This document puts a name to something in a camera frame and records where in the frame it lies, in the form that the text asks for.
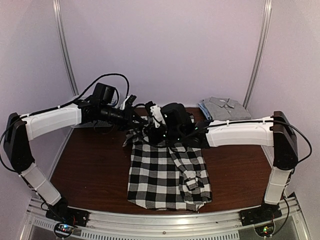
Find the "gray shirt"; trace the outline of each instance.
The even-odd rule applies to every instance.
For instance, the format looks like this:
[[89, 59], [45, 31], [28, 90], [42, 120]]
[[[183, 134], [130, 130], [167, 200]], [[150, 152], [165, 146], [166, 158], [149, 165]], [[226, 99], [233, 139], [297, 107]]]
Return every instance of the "gray shirt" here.
[[252, 119], [250, 113], [236, 100], [230, 98], [209, 97], [203, 100], [213, 120], [239, 121]]

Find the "brown tabletop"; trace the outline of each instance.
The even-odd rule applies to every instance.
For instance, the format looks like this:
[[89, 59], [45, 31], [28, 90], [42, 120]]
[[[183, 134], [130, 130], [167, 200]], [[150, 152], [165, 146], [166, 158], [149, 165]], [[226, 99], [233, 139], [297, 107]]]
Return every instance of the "brown tabletop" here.
[[[188, 108], [195, 120], [199, 108]], [[72, 207], [125, 214], [180, 214], [190, 211], [154, 211], [127, 201], [131, 147], [122, 147], [125, 133], [107, 135], [92, 128], [73, 131], [51, 182]], [[271, 172], [260, 146], [229, 145], [202, 150], [213, 199], [200, 208], [208, 213], [261, 204]]]

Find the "white wall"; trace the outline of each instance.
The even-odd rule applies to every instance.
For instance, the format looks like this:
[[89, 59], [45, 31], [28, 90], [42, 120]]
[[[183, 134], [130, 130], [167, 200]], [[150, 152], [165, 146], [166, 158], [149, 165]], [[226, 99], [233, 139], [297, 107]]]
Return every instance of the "white wall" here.
[[[320, 1], [273, 0], [272, 19], [249, 111], [254, 117], [283, 111], [310, 139], [311, 158], [293, 175], [312, 239], [320, 239]], [[300, 158], [308, 146], [299, 138]]]
[[[61, 12], [82, 91], [104, 73], [125, 74], [136, 103], [243, 102], [264, 0], [68, 0]], [[104, 79], [125, 93], [119, 77]]]
[[[10, 113], [57, 106], [71, 96], [52, 1], [0, 1], [0, 132], [5, 130]], [[31, 143], [33, 156], [45, 174], [51, 170], [67, 132], [52, 132]], [[9, 164], [2, 147], [1, 156]], [[31, 191], [1, 165], [0, 183], [0, 239], [14, 240]]]

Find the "black and white plaid shirt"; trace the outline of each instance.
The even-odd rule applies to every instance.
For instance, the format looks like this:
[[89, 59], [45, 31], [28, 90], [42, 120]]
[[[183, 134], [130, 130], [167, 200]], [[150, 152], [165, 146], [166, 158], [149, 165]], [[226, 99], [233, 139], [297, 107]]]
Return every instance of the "black and white plaid shirt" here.
[[212, 201], [207, 167], [200, 148], [150, 146], [133, 130], [124, 146], [132, 143], [127, 199], [153, 210], [198, 211]]

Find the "metal frame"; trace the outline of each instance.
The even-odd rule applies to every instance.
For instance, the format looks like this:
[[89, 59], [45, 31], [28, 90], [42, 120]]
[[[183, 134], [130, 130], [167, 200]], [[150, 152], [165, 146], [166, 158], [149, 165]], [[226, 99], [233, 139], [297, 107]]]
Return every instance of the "metal frame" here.
[[251, 99], [251, 96], [252, 96], [252, 93], [253, 93], [253, 90], [255, 87], [255, 83], [257, 80], [260, 64], [262, 61], [262, 55], [263, 55], [263, 52], [265, 49], [267, 36], [268, 36], [268, 32], [269, 32], [271, 13], [272, 13], [272, 0], [265, 0], [258, 49], [257, 49], [256, 55], [255, 55], [255, 61], [254, 61], [254, 65], [253, 65], [253, 69], [252, 69], [252, 73], [251, 73], [249, 86], [247, 88], [245, 99], [243, 102], [243, 106], [245, 109], [248, 108], [248, 105], [249, 105], [249, 102], [250, 102], [250, 99]]
[[61, 15], [61, 9], [60, 9], [60, 0], [53, 0], [53, 11], [54, 11], [54, 17], [56, 21], [56, 26], [58, 29], [58, 36], [60, 40], [60, 46], [62, 50], [65, 69], [69, 78], [72, 93], [74, 96], [76, 96], [76, 95], [79, 95], [79, 91], [78, 91], [77, 84], [75, 81], [75, 76], [71, 67], [71, 61], [70, 61], [69, 52], [67, 48], [64, 24], [63, 24], [62, 15]]
[[[24, 219], [25, 225], [19, 235], [20, 240], [29, 239], [33, 226], [48, 230], [53, 229], [55, 221], [45, 217], [46, 212], [41, 209], [41, 203], [40, 199], [31, 199]], [[308, 228], [297, 199], [295, 197], [289, 198], [288, 204], [299, 239], [310, 240]], [[287, 216], [288, 208], [283, 200], [280, 202], [280, 209], [282, 217], [277, 220]], [[135, 240], [199, 240], [221, 236], [221, 234], [234, 234], [239, 230], [252, 228], [253, 225], [242, 226], [239, 217], [240, 210], [243, 209], [175, 215], [121, 214], [89, 210], [87, 227], [79, 227], [74, 232], [74, 236], [80, 239], [99, 239], [99, 236], [102, 239], [103, 236], [109, 236], [114, 239]]]

